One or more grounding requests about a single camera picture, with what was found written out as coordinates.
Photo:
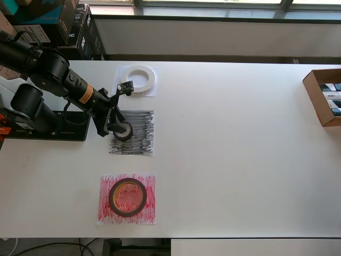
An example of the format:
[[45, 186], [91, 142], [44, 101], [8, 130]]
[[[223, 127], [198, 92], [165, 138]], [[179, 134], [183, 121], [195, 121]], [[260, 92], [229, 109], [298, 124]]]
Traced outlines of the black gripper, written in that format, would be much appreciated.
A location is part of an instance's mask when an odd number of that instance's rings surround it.
[[127, 131], [124, 125], [114, 124], [122, 123], [126, 119], [118, 106], [110, 108], [110, 100], [106, 89], [95, 91], [92, 103], [91, 117], [98, 135], [105, 137], [109, 134], [109, 131], [114, 133], [125, 133]]

